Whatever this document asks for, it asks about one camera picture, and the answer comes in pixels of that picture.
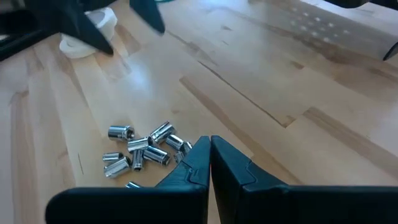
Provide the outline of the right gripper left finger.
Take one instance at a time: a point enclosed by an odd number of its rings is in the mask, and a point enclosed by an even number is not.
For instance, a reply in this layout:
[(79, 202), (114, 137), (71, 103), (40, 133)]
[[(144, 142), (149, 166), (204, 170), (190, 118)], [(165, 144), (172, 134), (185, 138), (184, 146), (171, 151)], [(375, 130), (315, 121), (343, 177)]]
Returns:
[(155, 187), (79, 187), (55, 195), (46, 223), (207, 223), (211, 141), (202, 136)]

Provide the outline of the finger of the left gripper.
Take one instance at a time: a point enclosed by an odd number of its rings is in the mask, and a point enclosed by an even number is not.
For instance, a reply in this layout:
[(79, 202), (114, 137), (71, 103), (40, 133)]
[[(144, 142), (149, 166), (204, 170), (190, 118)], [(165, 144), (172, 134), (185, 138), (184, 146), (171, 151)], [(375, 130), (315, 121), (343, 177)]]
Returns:
[(130, 0), (129, 6), (159, 34), (165, 32), (165, 24), (155, 0)]
[(43, 29), (69, 35), (105, 54), (113, 54), (107, 38), (86, 16), (77, 1), (28, 0), (27, 8)]

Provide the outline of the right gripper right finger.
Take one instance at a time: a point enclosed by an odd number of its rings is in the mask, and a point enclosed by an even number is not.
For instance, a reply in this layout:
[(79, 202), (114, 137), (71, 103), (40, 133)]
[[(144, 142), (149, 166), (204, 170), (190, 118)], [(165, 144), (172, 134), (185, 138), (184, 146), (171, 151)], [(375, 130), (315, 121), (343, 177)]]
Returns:
[(397, 187), (289, 185), (219, 136), (211, 177), (221, 223), (397, 223)]

